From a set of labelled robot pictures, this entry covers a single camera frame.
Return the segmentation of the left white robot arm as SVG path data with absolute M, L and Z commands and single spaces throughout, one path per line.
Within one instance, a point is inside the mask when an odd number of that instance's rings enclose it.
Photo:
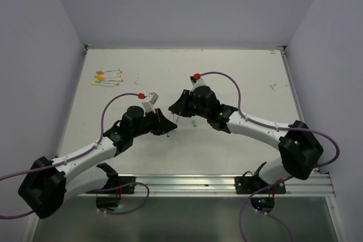
M 136 137 L 148 133 L 164 135 L 177 127 L 159 108 L 146 113 L 139 106 L 131 106 L 94 143 L 60 158 L 37 159 L 18 194 L 39 218 L 47 218 L 71 195 L 71 182 L 88 169 L 120 155 Z

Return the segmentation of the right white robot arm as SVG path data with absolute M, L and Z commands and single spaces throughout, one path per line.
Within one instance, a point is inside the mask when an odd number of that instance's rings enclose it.
M 240 193 L 266 193 L 287 177 L 307 180 L 323 153 L 304 122 L 263 126 L 260 121 L 242 116 L 236 107 L 220 103 L 208 86 L 184 90 L 169 111 L 181 117 L 202 117 L 215 130 L 250 137 L 279 151 L 279 158 L 262 163 L 252 176 L 237 177 Z

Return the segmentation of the dark green marker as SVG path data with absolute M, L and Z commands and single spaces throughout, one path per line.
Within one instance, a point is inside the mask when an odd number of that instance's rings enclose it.
M 171 113 L 171 118 L 170 118 L 170 121 L 172 121 L 174 124 L 178 124 L 178 121 L 179 121 L 179 116 L 174 114 L 174 113 Z M 169 138 L 171 136 L 171 133 L 173 132 L 174 130 L 172 129 L 171 131 L 169 131 L 166 136 L 167 138 Z

